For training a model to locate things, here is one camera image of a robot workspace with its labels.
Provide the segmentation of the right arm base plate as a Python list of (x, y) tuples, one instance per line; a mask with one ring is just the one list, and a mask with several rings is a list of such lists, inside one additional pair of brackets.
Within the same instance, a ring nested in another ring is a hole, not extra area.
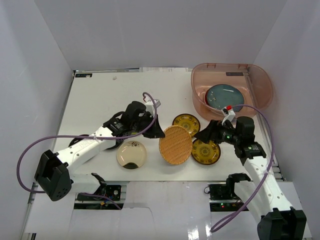
[(236, 212), (243, 201), (234, 193), (230, 193), (225, 183), (208, 184), (203, 192), (209, 197), (209, 207), (214, 212)]

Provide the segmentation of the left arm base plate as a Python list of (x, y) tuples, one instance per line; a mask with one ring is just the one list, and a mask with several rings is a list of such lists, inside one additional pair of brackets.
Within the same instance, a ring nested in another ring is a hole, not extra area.
[(122, 186), (118, 184), (106, 185), (95, 195), (78, 194), (75, 199), (75, 210), (121, 210), (123, 208)]

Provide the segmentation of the woven bamboo plate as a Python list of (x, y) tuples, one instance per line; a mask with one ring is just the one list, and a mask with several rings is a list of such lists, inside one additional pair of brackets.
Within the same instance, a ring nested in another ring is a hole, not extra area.
[(165, 137), (158, 143), (162, 158), (171, 165), (183, 164), (192, 152), (192, 137), (179, 125), (172, 125), (164, 130)]

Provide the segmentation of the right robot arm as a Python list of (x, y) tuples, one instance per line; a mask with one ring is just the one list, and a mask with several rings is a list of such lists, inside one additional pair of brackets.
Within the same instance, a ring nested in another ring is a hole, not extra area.
[(208, 126), (195, 134), (203, 143), (228, 143), (234, 147), (246, 173), (228, 176), (226, 195), (243, 201), (257, 222), (257, 234), (261, 240), (301, 240), (304, 237), (307, 218), (302, 210), (296, 210), (281, 190), (272, 170), (271, 160), (263, 147), (255, 141), (254, 120), (238, 117), (236, 124), (229, 120), (211, 120)]

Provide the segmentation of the blue floral ceramic plate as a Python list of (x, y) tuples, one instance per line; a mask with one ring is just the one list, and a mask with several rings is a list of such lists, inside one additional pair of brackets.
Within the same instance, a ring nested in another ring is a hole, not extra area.
[(231, 85), (218, 84), (208, 90), (211, 97), (209, 106), (213, 109), (222, 110), (226, 106), (237, 106), (245, 103), (243, 94)]

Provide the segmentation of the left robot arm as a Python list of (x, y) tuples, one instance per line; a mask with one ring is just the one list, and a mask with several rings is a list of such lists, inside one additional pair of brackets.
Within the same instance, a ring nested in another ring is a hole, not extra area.
[(132, 101), (125, 111), (116, 113), (91, 135), (79, 136), (78, 142), (56, 153), (45, 151), (35, 172), (36, 182), (53, 202), (68, 193), (90, 194), (96, 200), (103, 198), (105, 180), (96, 173), (76, 174), (76, 169), (133, 134), (149, 139), (164, 138), (156, 112), (160, 105), (158, 99), (144, 103)]

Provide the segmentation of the red and teal plate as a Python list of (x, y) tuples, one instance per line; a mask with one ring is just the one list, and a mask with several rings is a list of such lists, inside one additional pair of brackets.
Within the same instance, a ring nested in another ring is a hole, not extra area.
[(211, 105), (211, 101), (212, 100), (211, 100), (211, 97), (209, 96), (209, 90), (207, 90), (205, 92), (203, 99), (204, 99), (204, 102), (205, 102), (206, 105), (208, 105), (208, 106)]

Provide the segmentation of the cream ceramic plate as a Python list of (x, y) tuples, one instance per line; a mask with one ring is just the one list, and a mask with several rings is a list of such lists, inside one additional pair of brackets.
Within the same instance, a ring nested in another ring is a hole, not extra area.
[(125, 169), (134, 170), (147, 161), (146, 147), (139, 141), (125, 141), (117, 150), (117, 162)]

